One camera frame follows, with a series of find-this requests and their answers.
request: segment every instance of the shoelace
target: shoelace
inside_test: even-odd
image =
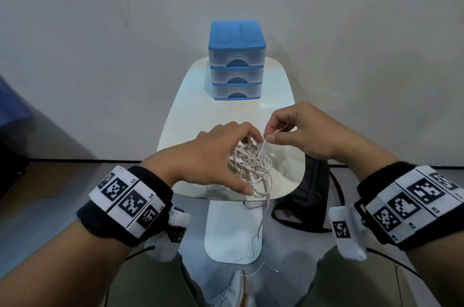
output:
[[[217,297],[217,300],[211,305],[211,307],[221,307],[227,295],[235,295],[235,291],[229,286],[220,296]]]

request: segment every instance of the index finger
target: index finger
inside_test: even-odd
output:
[[[288,131],[290,131],[296,124],[297,113],[295,105],[278,109],[270,116],[266,128],[264,129],[264,137],[284,128],[286,125],[289,126]]]
[[[243,140],[246,136],[251,136],[259,143],[264,141],[263,136],[261,136],[259,130],[248,122],[242,123],[238,128],[236,128],[236,134],[234,136],[236,143],[238,143],[240,140]]]

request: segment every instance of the white table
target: white table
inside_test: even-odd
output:
[[[294,103],[285,70],[271,58],[265,61],[260,99],[214,100],[209,60],[202,58],[190,67],[179,87],[159,140],[158,151],[192,140],[200,131],[209,131],[217,124],[230,121],[248,121],[264,132],[274,110]],[[278,199],[300,184],[305,173],[305,155],[291,146],[266,144],[265,151],[272,159],[270,198]],[[263,189],[263,184],[259,183],[258,187]],[[212,259],[225,263],[235,263],[240,259],[238,264],[256,260],[261,252],[261,232],[253,243],[252,237],[258,233],[263,210],[261,207],[248,209],[242,202],[262,199],[241,195],[218,185],[193,185],[183,181],[177,183],[173,191],[184,196],[212,200],[205,234],[205,249]]]

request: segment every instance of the khaki pants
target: khaki pants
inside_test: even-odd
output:
[[[200,287],[185,269],[182,257],[177,255],[172,262],[162,264],[147,256],[127,261],[111,287],[108,300],[108,307],[126,306],[206,307],[207,304]],[[349,261],[333,247],[317,264],[308,293],[295,307],[341,306],[417,307],[403,272],[393,262],[372,254],[363,262]]]

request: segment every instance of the wristband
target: wristband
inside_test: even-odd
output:
[[[355,207],[381,243],[410,250],[464,229],[464,190],[429,166],[389,165],[358,191],[364,210]]]
[[[77,215],[90,233],[135,247],[165,228],[172,195],[171,188],[149,170],[116,166]]]

